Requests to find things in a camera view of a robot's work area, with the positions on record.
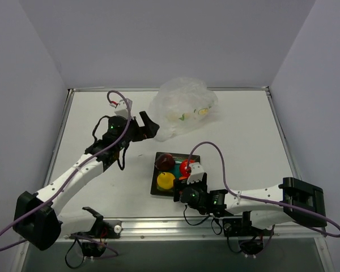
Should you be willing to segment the red fake fruit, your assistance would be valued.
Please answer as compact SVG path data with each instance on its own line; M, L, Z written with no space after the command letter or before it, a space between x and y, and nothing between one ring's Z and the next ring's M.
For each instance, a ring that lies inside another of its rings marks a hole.
M194 160L188 160L185 159L184 161L181 162L179 166L179 171L182 175L182 177L189 177L191 173L191 167L190 164L194 163Z

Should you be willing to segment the yellow fake fruit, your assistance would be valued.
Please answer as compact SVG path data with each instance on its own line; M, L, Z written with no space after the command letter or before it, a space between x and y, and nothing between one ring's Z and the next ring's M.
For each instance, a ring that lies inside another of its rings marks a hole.
M162 172L156 179L157 186L163 190L171 190L174 186L175 176L170 172Z

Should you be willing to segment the dark brown fake fruit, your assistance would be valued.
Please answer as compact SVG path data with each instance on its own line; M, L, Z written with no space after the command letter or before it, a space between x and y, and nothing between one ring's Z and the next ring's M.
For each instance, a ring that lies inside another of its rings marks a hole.
M155 168L162 172L167 172L173 169L175 160L170 153L163 153L155 160Z

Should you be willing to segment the translucent white plastic bag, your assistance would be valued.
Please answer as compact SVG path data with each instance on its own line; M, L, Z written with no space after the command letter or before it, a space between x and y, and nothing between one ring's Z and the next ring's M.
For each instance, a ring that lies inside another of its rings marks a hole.
M179 77L160 86L148 115L159 125L155 140L167 141L201 127L214 110L218 97L197 78Z

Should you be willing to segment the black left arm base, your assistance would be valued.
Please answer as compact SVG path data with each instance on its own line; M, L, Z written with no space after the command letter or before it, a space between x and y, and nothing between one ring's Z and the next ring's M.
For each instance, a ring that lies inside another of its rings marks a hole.
M106 221L104 216L90 207L63 217L62 236L80 242L84 258L101 260L115 258L119 252L108 245L109 239L119 239L122 222L118 219Z

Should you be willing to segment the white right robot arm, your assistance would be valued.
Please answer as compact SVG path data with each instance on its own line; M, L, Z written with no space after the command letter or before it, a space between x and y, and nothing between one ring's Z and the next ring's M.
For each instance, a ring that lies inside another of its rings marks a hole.
M181 177L174 181L173 200L218 218L248 213L240 220L248 234L287 222L314 228L327 225L323 190L294 177L272 187L233 193L208 190L206 174L197 182Z

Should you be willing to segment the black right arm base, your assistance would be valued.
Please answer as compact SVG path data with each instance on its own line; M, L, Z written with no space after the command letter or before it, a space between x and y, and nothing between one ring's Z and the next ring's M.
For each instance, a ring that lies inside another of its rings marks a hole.
M275 225L271 226L271 229L258 229L252 225L250 212L244 212L241 218L223 218L222 227L228 249L232 253L256 258L270 244ZM237 249L231 246L232 237L239 238Z

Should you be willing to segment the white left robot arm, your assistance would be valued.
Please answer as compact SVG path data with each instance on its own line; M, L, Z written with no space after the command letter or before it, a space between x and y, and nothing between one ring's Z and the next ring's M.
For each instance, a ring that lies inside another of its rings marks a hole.
M50 248L65 234L67 224L60 219L60 213L68 201L118 161L131 142L156 136L159 125L145 111L139 115L143 126L134 117L109 116L107 131L94 139L72 167L39 191L22 193L16 202L13 230L39 250Z

